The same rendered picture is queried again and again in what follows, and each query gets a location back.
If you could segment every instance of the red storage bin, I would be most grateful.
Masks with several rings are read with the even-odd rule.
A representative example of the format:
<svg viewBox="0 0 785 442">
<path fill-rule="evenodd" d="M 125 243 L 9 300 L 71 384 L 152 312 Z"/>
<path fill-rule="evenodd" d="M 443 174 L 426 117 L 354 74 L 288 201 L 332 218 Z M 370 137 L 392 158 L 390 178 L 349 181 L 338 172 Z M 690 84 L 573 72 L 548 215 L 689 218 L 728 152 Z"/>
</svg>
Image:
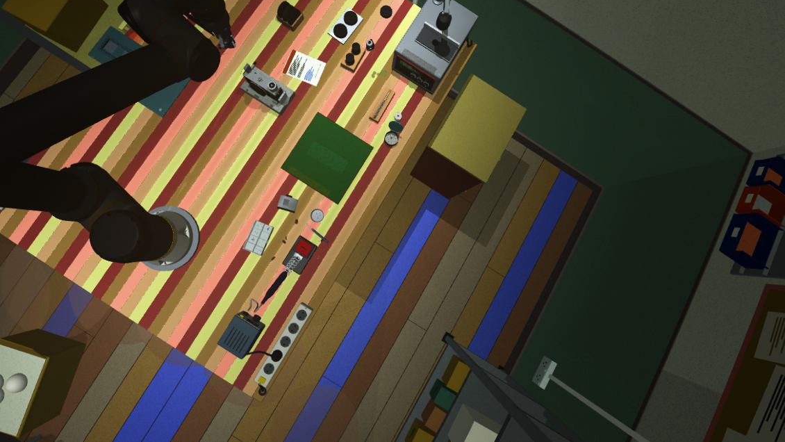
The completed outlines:
<svg viewBox="0 0 785 442">
<path fill-rule="evenodd" d="M 760 213 L 774 224 L 783 227 L 785 195 L 770 184 L 744 187 L 736 212 Z"/>
</svg>

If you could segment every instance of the blue power supply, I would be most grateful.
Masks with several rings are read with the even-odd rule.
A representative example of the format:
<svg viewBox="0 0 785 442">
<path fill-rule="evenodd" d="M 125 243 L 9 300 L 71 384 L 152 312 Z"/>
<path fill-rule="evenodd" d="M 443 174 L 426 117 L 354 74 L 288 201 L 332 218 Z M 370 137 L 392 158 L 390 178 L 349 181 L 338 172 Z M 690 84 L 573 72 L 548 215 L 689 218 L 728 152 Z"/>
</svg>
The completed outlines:
<svg viewBox="0 0 785 442">
<path fill-rule="evenodd" d="M 260 321 L 258 314 L 252 317 L 246 311 L 242 311 L 231 319 L 229 327 L 218 340 L 218 346 L 241 359 L 257 344 L 264 328 L 265 323 Z"/>
</svg>

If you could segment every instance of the digital display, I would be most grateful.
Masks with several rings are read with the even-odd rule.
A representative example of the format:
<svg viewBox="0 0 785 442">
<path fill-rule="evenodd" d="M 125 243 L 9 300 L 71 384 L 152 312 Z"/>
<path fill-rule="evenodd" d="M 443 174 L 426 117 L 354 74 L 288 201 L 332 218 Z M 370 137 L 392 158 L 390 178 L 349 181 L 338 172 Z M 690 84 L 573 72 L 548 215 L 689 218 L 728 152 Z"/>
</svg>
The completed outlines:
<svg viewBox="0 0 785 442">
<path fill-rule="evenodd" d="M 404 57 L 398 54 L 395 55 L 392 68 L 405 75 L 412 83 L 420 86 L 425 91 L 433 93 L 436 89 L 438 83 L 432 75 L 425 74 L 421 68 L 407 62 Z"/>
</svg>

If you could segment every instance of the black disc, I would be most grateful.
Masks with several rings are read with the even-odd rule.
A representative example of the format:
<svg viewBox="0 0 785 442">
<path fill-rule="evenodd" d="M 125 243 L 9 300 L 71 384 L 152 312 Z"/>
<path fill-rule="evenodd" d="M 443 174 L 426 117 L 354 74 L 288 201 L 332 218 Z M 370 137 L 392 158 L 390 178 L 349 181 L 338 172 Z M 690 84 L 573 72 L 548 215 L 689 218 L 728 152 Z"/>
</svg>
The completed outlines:
<svg viewBox="0 0 785 442">
<path fill-rule="evenodd" d="M 336 27 L 333 28 L 333 35 L 337 36 L 338 38 L 346 38 L 346 35 L 349 35 L 349 30 L 346 29 L 346 25 L 343 23 L 336 24 Z"/>
<path fill-rule="evenodd" d="M 357 24 L 357 13 L 354 11 L 347 11 L 344 13 L 344 23 L 350 26 Z"/>
</svg>

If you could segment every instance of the wooden floor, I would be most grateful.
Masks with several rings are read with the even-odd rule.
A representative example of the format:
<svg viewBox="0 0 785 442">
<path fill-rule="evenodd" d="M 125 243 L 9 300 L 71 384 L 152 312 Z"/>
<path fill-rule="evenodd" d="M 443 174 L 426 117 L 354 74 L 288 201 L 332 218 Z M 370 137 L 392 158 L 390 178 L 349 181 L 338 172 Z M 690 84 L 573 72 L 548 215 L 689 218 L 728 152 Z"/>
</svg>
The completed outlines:
<svg viewBox="0 0 785 442">
<path fill-rule="evenodd" d="M 30 44 L 20 52 L 0 70 L 0 105 L 76 74 Z M 331 268 L 308 301 L 315 313 L 268 394 L 250 396 L 205 370 L 209 379 L 173 436 L 165 435 L 171 423 L 156 419 L 159 411 L 139 440 L 295 440 L 292 426 L 304 423 L 298 416 L 428 197 L 429 189 L 409 174 L 451 102 L 446 99 L 379 210 L 367 216 L 367 228 L 352 232 L 345 264 Z M 443 333 L 471 344 L 561 172 L 578 184 L 488 355 L 489 362 L 511 371 L 600 192 L 520 134 L 487 183 L 448 202 L 313 440 L 392 440 L 440 353 Z M 74 307 L 80 313 L 67 334 L 83 341 L 86 351 L 66 405 L 22 440 L 38 434 L 43 441 L 133 439 L 124 424 L 146 399 L 172 347 L 97 297 L 86 297 L 79 285 L 5 236 L 0 258 L 0 337 L 45 328 L 62 304 L 84 302 Z"/>
</svg>

